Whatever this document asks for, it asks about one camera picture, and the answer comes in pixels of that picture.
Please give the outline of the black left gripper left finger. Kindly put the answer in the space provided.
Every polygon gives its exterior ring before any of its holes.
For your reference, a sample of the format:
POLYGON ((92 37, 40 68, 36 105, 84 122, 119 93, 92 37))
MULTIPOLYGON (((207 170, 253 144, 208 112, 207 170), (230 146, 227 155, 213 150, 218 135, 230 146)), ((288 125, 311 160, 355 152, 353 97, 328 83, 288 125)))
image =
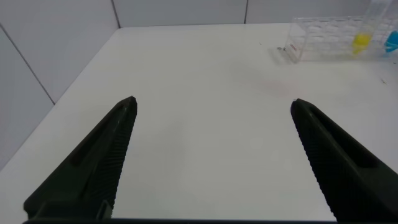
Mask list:
POLYGON ((137 101, 118 102, 24 202, 30 220, 99 220, 114 207, 137 116, 137 101))

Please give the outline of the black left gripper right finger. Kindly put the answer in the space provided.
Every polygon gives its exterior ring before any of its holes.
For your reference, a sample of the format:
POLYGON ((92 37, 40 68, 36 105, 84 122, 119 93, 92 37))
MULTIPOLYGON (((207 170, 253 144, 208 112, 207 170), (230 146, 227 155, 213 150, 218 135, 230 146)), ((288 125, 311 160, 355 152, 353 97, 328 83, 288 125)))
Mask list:
POLYGON ((339 222, 396 222, 397 173, 315 105, 290 113, 308 161, 339 222))

